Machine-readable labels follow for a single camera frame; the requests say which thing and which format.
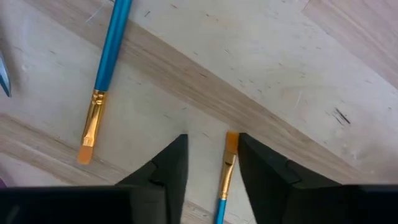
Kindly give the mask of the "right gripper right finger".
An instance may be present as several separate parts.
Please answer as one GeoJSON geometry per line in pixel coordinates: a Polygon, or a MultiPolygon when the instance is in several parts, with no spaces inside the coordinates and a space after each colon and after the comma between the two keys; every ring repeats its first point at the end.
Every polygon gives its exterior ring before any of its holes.
{"type": "Polygon", "coordinates": [[[257,224],[339,224],[338,183],[279,154],[246,133],[238,158],[257,224]]]}

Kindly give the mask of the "orange paintbrush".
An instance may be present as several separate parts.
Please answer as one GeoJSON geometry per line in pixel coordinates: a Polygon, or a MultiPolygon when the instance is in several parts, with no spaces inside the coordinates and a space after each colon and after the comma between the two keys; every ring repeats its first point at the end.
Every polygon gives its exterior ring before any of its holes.
{"type": "Polygon", "coordinates": [[[239,133],[228,131],[223,154],[221,169],[218,206],[215,215],[215,224],[223,224],[229,187],[233,175],[234,165],[238,156],[239,133]]]}

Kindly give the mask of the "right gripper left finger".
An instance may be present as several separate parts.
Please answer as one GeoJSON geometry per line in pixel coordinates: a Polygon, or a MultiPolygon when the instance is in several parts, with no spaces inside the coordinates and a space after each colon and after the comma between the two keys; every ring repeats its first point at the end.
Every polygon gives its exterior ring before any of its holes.
{"type": "Polygon", "coordinates": [[[180,224],[188,180],[188,135],[181,134],[117,184],[131,187],[133,224],[180,224]]]}

